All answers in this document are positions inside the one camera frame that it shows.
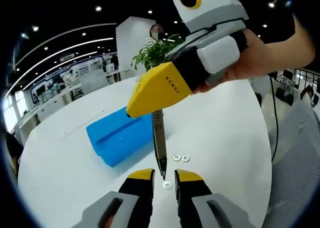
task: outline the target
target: blue sponge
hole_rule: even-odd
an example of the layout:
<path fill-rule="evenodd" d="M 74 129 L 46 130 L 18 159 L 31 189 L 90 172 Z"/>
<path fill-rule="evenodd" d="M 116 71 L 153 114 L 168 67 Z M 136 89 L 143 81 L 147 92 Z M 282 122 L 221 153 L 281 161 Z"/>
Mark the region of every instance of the blue sponge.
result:
<path fill-rule="evenodd" d="M 129 118 L 126 107 L 88 125 L 94 151 L 111 167 L 153 140 L 152 115 Z"/>

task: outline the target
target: green leaves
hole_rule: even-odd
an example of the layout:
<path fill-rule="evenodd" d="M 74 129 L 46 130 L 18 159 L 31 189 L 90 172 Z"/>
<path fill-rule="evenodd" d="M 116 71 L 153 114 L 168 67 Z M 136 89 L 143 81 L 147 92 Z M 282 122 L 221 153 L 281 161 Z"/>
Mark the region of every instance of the green leaves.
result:
<path fill-rule="evenodd" d="M 178 34 L 171 35 L 167 40 L 158 40 L 155 43 L 150 40 L 139 50 L 139 54 L 132 58 L 131 66 L 134 65 L 134 69 L 137 70 L 137 65 L 142 64 L 148 71 L 163 62 L 166 54 L 183 42 L 184 40 L 179 38 Z"/>

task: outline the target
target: human hand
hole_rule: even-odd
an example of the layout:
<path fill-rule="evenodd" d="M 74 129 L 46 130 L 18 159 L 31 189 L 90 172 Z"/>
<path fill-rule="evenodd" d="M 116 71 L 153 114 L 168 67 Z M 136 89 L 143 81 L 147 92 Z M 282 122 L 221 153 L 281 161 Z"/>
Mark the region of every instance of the human hand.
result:
<path fill-rule="evenodd" d="M 272 70 L 272 56 L 269 47 L 251 30 L 242 31 L 246 37 L 248 48 L 241 54 L 239 60 L 231 65 L 223 78 L 214 85 L 200 85 L 192 94 L 208 92 L 221 83 L 234 80 L 249 79 L 267 75 Z"/>

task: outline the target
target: black ceiling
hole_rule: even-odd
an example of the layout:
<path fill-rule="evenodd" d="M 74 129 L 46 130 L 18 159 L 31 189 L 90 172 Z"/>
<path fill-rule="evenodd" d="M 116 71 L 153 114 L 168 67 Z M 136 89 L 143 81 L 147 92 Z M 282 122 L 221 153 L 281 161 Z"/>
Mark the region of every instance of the black ceiling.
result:
<path fill-rule="evenodd" d="M 278 0 L 275 8 L 268 6 L 268 3 L 273 0 L 240 1 L 250 18 L 247 26 L 257 35 L 261 35 L 265 43 L 283 41 L 294 33 L 293 18 L 284 5 L 285 1 Z M 44 41 L 61 33 L 96 24 L 116 24 L 77 30 L 49 41 L 28 55 L 16 67 L 19 71 L 11 72 L 8 76 L 11 85 L 42 59 L 76 44 L 114 38 L 82 45 L 68 52 L 79 52 L 80 56 L 94 51 L 98 51 L 99 54 L 108 50 L 117 51 L 116 27 L 130 16 L 156 20 L 157 23 L 162 24 L 164 31 L 168 34 L 181 34 L 185 37 L 189 33 L 186 26 L 180 22 L 181 19 L 172 0 L 15 0 L 15 4 L 16 6 L 12 8 L 15 16 L 8 19 L 12 22 L 18 19 L 22 24 L 22 28 L 19 26 L 21 28 L 19 32 L 26 33 L 29 37 L 24 39 L 18 36 L 16 40 L 12 40 L 12 48 L 15 44 L 15 62 Z M 96 6 L 101 6 L 102 11 L 96 12 Z M 32 26 L 38 26 L 39 30 L 34 32 Z M 36 73 L 42 74 L 58 65 L 60 57 L 61 54 L 58 54 L 38 65 L 15 86 L 12 92 L 23 89 L 37 77 Z M 8 63 L 12 65 L 13 60 L 9 60 Z"/>

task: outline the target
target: round white table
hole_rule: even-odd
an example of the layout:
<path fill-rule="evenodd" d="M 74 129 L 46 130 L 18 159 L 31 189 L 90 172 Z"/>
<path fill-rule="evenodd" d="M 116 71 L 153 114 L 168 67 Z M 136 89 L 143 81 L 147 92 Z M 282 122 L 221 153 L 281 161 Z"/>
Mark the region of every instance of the round white table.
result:
<path fill-rule="evenodd" d="M 90 93 L 51 115 L 28 137 L 21 157 L 18 186 L 36 219 L 46 228 L 70 228 L 83 210 L 126 177 L 154 168 L 153 214 L 149 227 L 179 228 L 175 189 L 165 190 L 155 154 L 147 147 L 114 168 L 96 155 L 86 127 L 123 107 L 136 78 Z M 213 193 L 221 193 L 248 212 L 261 227 L 272 180 L 271 151 L 264 117 L 247 80 L 227 82 L 166 108 L 166 180 L 174 170 L 203 177 Z M 173 155 L 189 156 L 189 162 Z"/>

